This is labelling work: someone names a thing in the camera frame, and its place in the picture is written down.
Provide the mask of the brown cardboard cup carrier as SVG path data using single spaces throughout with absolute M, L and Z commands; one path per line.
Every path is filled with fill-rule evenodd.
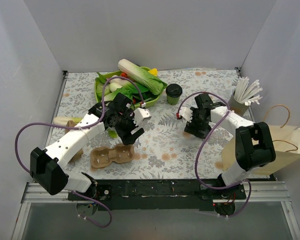
M 91 167 L 94 169 L 103 169 L 112 163 L 125 164 L 132 161 L 135 157 L 134 146 L 132 144 L 116 144 L 114 147 L 94 148 L 90 153 Z

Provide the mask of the green paper coffee cup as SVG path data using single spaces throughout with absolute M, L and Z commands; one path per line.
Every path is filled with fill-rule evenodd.
M 166 94 L 166 99 L 167 99 L 167 103 L 171 106 L 175 106 L 178 104 L 179 100 L 180 100 L 180 96 L 173 96 L 173 95 L 169 95 L 168 93 Z

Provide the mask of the black plastic cup lid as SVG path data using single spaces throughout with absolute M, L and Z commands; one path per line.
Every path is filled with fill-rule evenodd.
M 169 84 L 165 90 L 166 95 L 171 98 L 179 98 L 183 93 L 182 87 L 176 83 Z

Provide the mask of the brown paper bag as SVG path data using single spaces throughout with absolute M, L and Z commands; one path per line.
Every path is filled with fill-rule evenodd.
M 290 120 L 291 111 L 283 105 L 277 104 L 271 107 L 265 114 L 263 121 L 265 121 L 270 110 L 275 107 L 284 107 L 288 112 L 288 117 L 284 124 L 269 125 L 273 146 L 276 154 L 275 161 L 252 171 L 255 175 L 269 176 L 289 164 L 300 159 L 300 127 L 287 125 Z M 231 164 L 235 162 L 235 138 L 233 137 L 221 151 L 222 169 L 225 172 Z

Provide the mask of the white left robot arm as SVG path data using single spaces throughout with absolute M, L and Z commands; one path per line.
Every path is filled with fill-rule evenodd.
M 112 101 L 99 102 L 63 137 L 30 154 L 30 176 L 50 195 L 62 190 L 78 192 L 85 200 L 97 193 L 97 181 L 88 174 L 64 170 L 75 154 L 108 128 L 114 128 L 124 145 L 132 145 L 145 131 L 140 123 L 151 118 L 148 109 L 132 109 L 132 100 L 118 93 Z

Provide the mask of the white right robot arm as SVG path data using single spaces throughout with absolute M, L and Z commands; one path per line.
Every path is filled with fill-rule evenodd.
M 221 97 L 218 102 L 213 102 L 210 92 L 199 91 L 193 93 L 193 96 L 196 107 L 179 105 L 176 113 L 178 119 L 187 121 L 187 126 L 191 128 L 190 134 L 197 136 L 200 131 L 204 131 L 203 141 L 206 143 L 220 126 L 235 139 L 235 161 L 218 176 L 218 185 L 211 186 L 197 178 L 201 185 L 216 190 L 220 198 L 227 199 L 235 192 L 234 187 L 245 181 L 252 170 L 275 161 L 276 152 L 270 128 L 265 122 L 253 122 L 239 116 Z

